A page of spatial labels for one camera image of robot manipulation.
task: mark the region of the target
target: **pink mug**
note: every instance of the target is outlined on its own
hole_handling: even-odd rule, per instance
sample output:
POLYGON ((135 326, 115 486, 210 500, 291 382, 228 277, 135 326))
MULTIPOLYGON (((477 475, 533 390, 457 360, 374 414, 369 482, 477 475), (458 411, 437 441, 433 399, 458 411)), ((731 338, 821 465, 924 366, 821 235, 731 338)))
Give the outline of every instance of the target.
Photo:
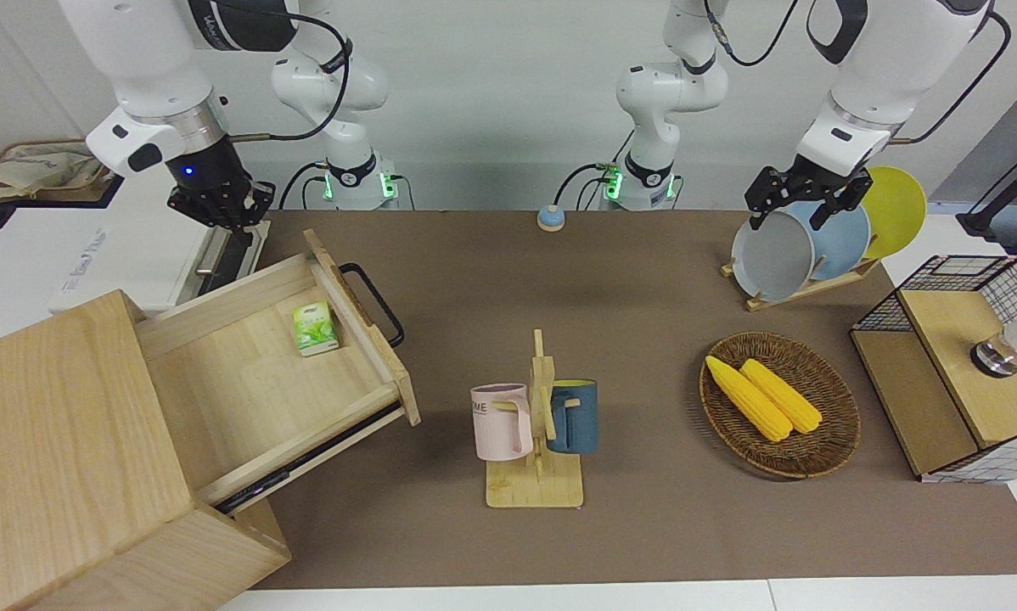
POLYGON ((535 448, 532 411, 524 383, 472 387, 470 412, 475 421, 475 448, 481 460, 519 460, 535 448))

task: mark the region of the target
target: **plate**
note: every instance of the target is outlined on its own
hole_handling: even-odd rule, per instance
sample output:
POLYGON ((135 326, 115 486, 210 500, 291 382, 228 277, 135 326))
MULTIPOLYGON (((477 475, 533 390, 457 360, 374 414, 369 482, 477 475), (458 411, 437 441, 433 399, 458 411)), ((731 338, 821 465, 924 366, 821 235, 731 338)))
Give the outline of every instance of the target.
POLYGON ((815 231, 811 228, 811 217, 820 204, 821 201, 796 201, 784 211, 802 222, 815 241, 815 254, 826 258, 811 280, 830 281, 849 273, 862 259, 871 243, 871 220, 863 208, 845 209, 834 213, 822 229, 815 231))
POLYGON ((815 267, 815 242, 795 217, 784 211, 770 213, 758 231, 746 221, 734 235, 731 246, 734 280, 754 297, 781 301, 803 289, 815 267))
POLYGON ((919 182, 896 167, 873 167, 875 184, 862 198, 862 207, 871 218, 874 244, 866 258, 881 259, 911 244, 928 217, 928 196, 919 182))
POLYGON ((706 364, 701 365, 701 402, 719 438, 750 465, 772 475, 804 480, 837 471, 859 444, 859 410, 837 370, 815 351, 773 332, 740 332, 711 348, 710 356, 731 367, 754 357, 799 390, 822 413, 812 433, 792 432, 774 444, 734 407, 706 364))

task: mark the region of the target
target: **wooden mug stand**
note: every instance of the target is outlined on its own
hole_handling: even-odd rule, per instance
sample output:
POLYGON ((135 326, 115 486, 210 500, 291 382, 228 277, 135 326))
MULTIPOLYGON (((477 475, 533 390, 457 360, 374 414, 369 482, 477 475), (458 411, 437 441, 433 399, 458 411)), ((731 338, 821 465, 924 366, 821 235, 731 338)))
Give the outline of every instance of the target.
POLYGON ((528 385, 535 449, 519 460, 486 462, 485 503, 493 507, 554 507, 583 505, 583 473, 579 454, 547 448, 556 438, 550 394, 554 387, 554 357, 543 353, 542 329, 535 329, 535 357, 528 385))
MULTIPOLYGON (((871 244, 875 243, 875 239, 877 239, 877 237, 878 236, 871 237, 869 248, 871 247, 871 244)), ((818 260, 816 260, 815 267, 811 270, 811 274, 814 274, 815 271, 818 270, 819 267, 822 266, 824 262, 826 262, 826 256, 822 255, 819 257, 818 260)), ((781 305, 781 303, 788 303, 789 301, 802 299, 804 297, 807 297, 807 295, 816 295, 819 293, 823 293, 823 291, 837 289, 837 287, 839 286, 845 286, 846 284, 851 284, 854 282, 861 281, 864 278, 866 278, 866 274, 869 274, 871 270, 877 267, 880 262, 881 259, 862 259, 859 260, 859 263, 857 263, 855 267, 851 267, 849 273, 837 276, 837 278, 828 281, 806 281, 806 284, 803 284, 802 289, 795 291, 795 294, 791 295, 791 297, 787 299, 780 299, 778 301, 765 301, 762 299, 762 294, 758 293, 757 295, 753 295, 753 297, 746 300, 746 310, 749 310, 750 312, 758 312, 758 310, 772 308, 772 306, 779 306, 781 305)), ((721 273, 725 279, 733 278, 734 276, 733 256, 729 260, 729 262, 726 263, 726 265, 723 265, 721 268, 719 268, 719 273, 721 273)))

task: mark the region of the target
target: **corn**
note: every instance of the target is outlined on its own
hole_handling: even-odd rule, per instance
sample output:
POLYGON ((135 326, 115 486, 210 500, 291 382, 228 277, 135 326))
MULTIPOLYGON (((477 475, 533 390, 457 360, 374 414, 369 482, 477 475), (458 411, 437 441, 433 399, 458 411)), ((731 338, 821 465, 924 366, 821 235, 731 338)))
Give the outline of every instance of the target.
POLYGON ((769 441, 787 439, 791 434, 791 421, 773 405, 772 400, 758 390, 736 368, 717 359, 706 357, 706 364, 723 393, 734 403, 734 407, 757 427, 769 441))
POLYGON ((810 433, 822 424, 822 413, 799 394, 790 383, 787 383, 775 372, 769 371, 761 362, 749 359, 742 364, 742 375, 754 383, 766 398, 772 399, 781 413, 788 417, 791 424, 800 433, 810 433))

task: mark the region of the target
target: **black cable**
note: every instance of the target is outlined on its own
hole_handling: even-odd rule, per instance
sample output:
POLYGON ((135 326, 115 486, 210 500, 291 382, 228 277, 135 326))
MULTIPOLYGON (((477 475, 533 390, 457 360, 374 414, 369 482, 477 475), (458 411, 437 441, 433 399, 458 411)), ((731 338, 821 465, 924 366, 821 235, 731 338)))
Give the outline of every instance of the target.
POLYGON ((586 171, 589 170, 606 170, 606 166, 605 164, 602 163, 589 163, 587 166, 578 167, 578 169, 571 172, 570 175, 565 177, 565 181, 562 181, 562 185, 560 187, 557 187, 557 194, 556 196, 554 196, 554 205, 557 205, 557 202, 560 201, 560 198, 562 198, 562 193, 565 192, 565 187, 570 186, 570 183, 573 182, 573 179, 579 177, 580 174, 584 174, 586 171))
POLYGON ((298 22, 311 23, 315 26, 322 27, 326 32, 330 32, 334 36, 335 40, 339 42, 339 52, 342 54, 342 81, 339 81, 339 94, 335 98, 335 105, 332 106, 331 112, 326 113, 326 117, 323 117, 323 121, 319 121, 319 125, 311 128, 309 131, 303 132, 303 134, 295 135, 279 135, 279 134, 240 134, 236 136, 231 136, 230 139, 233 142, 249 142, 249 141, 261 141, 261 140, 279 140, 292 142, 295 140, 304 140, 311 138, 315 134, 323 131, 326 124, 331 123, 335 119, 335 115, 338 115, 339 108, 342 107, 342 98, 347 94, 347 84, 350 82, 350 49, 348 48, 347 41, 342 37, 342 33, 332 26, 330 23, 322 22, 322 20, 315 17, 310 17, 307 15, 302 15, 299 13, 291 13, 287 11, 270 11, 266 8, 252 8, 245 7, 245 5, 229 3, 226 0, 211 0, 212 3, 220 5, 220 7, 233 8, 237 11, 244 11, 246 13, 252 13, 255 15, 271 15, 276 17, 287 17, 290 19, 298 20, 298 22))
POLYGON ((411 186, 411 179, 404 177, 403 174, 393 174, 392 179, 393 181, 403 181, 407 183, 407 197, 410 197, 411 209, 417 209, 417 206, 414 205, 414 187, 411 186))
MULTIPOLYGON (((621 142, 621 146, 618 146, 618 151, 616 151, 616 154, 614 154, 614 156, 612 158, 610 158, 610 163, 617 163, 618 162, 618 156, 620 156, 621 151, 625 150, 625 147, 630 145, 630 140, 634 139, 634 133, 635 132, 637 132, 636 128, 630 129, 630 133, 629 133, 629 135, 625 136, 624 141, 621 142)), ((595 199, 595 193, 598 193, 598 190, 601 187, 602 187, 602 185, 598 185, 598 184, 595 185, 595 189, 591 190, 591 197, 588 197, 588 204, 585 205, 585 206, 583 206, 583 208, 588 209, 588 208, 591 207, 591 202, 594 201, 594 199, 595 199)))
POLYGON ((286 196, 290 194, 290 190, 294 188, 294 184, 295 182, 298 182, 298 178, 301 177, 302 174, 306 173, 306 171, 313 169, 313 167, 316 167, 318 163, 320 162, 310 162, 304 164, 304 166, 301 167, 301 170, 296 171, 294 175, 290 177, 290 181, 286 183, 286 188, 283 189, 283 197, 279 198, 279 209, 286 208, 286 196))
POLYGON ((995 181, 995 184, 989 187, 986 191, 984 191, 984 194, 982 194, 982 196, 980 196, 980 198, 978 198, 978 200, 975 201, 973 207, 970 208, 969 211, 967 211, 967 213, 973 213, 975 211, 975 208, 977 208, 978 205, 983 203, 983 200, 988 196, 990 196, 990 194, 993 193, 995 189, 999 188, 999 186, 1003 184, 1003 181, 1006 181, 1006 179, 1010 177, 1010 174, 1014 174, 1014 170, 1017 170, 1017 163, 1015 163, 1014 166, 1010 167, 1010 170, 1004 172, 1002 177, 999 177, 998 181, 995 181))
POLYGON ((768 49, 765 49, 764 54, 762 54, 760 58, 753 59, 753 61, 749 62, 744 61, 744 59, 738 58, 737 55, 734 54, 734 49, 731 48, 731 43, 727 39, 727 32, 723 30, 723 26, 719 23, 716 13, 711 11, 709 0, 706 0, 706 15, 709 17, 709 23, 713 26, 713 34, 716 35, 716 42, 718 42, 719 46, 723 47, 723 50, 727 52, 728 57, 730 57, 732 61, 738 65, 753 67, 764 62, 765 59, 773 53, 773 49, 776 48, 777 43, 780 42, 781 36, 783 36, 783 30, 788 27, 788 22, 791 20, 792 13, 795 12, 796 5, 798 5, 798 0, 792 0, 790 7, 788 7, 788 11, 784 13, 783 21, 780 22, 780 27, 777 28, 776 36, 773 36, 773 42, 769 43, 768 49))
POLYGON ((593 178, 593 179, 591 179, 591 181, 587 181, 582 187, 580 187, 580 193, 578 193, 578 205, 576 205, 576 209, 578 209, 578 210, 580 209, 580 203, 583 202, 583 193, 588 190, 588 185, 593 184, 593 182, 595 184, 595 191, 598 191, 598 187, 600 187, 600 183, 601 182, 606 182, 606 175, 604 174, 602 177, 593 178))
POLYGON ((308 189, 308 182, 326 182, 326 178, 323 177, 312 177, 308 178, 304 185, 301 185, 301 209, 308 209, 308 200, 306 198, 306 190, 308 189))
POLYGON ((919 142, 923 142, 923 140, 925 140, 931 134, 935 134, 939 127, 943 127, 943 123, 946 123, 947 119, 950 119, 950 116, 954 115, 954 111, 962 105, 962 102, 969 97, 969 94, 973 93, 973 89, 977 88, 977 84, 980 84, 983 77, 991 72, 995 63, 999 62, 999 59, 1003 57, 1004 52, 1006 52, 1006 48, 1010 46, 1010 38, 1012 38, 1010 23, 1007 23, 1006 19, 1003 18, 1003 15, 997 13, 996 11, 988 13, 988 18, 993 19, 994 22, 1000 24, 1003 28, 1003 43, 1000 45, 999 50, 995 51, 995 55, 991 57, 988 65, 980 70, 980 74, 977 74, 977 77, 973 78, 973 82, 970 82, 965 91, 963 91, 958 100, 954 102, 954 105, 947 110, 946 115, 941 116, 939 121, 936 121, 935 125, 933 125, 931 129, 924 131, 922 135, 915 136, 915 138, 894 138, 890 140, 891 144, 918 144, 919 142))

